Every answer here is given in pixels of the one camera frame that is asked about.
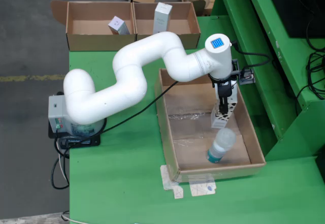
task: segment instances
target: white box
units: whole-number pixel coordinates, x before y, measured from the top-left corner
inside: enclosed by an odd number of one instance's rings
[[[112,21],[108,24],[108,27],[115,34],[119,34],[119,35],[129,35],[130,34],[125,22],[122,19],[118,18],[117,16],[113,17]]]
[[[173,6],[159,2],[154,11],[153,34],[168,30]]]

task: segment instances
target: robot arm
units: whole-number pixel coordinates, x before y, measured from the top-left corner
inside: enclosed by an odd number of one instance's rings
[[[120,49],[113,59],[116,84],[95,92],[91,76],[74,69],[64,79],[63,89],[69,117],[77,124],[100,121],[140,102],[147,92],[142,66],[159,58],[176,81],[188,82],[209,74],[215,80],[227,79],[233,70],[229,38],[214,34],[205,48],[187,55],[179,37],[162,32]]]

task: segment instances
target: plastic bottle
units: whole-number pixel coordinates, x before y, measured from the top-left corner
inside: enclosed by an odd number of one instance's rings
[[[208,150],[207,159],[212,163],[218,163],[224,154],[230,150],[236,142],[236,134],[231,129],[220,129],[212,146]]]

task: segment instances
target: concrete floor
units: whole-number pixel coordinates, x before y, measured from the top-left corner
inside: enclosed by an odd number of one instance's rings
[[[48,96],[62,90],[57,75],[69,66],[65,27],[50,1],[0,0],[0,219],[69,209],[69,190],[50,183],[57,154],[47,137]],[[55,180],[64,184],[59,171]]]

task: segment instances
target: blue led display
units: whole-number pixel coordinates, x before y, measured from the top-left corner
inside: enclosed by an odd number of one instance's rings
[[[218,38],[216,40],[211,41],[211,44],[212,44],[212,46],[213,46],[214,49],[216,49],[216,48],[224,45],[224,43],[221,40],[221,38]]]

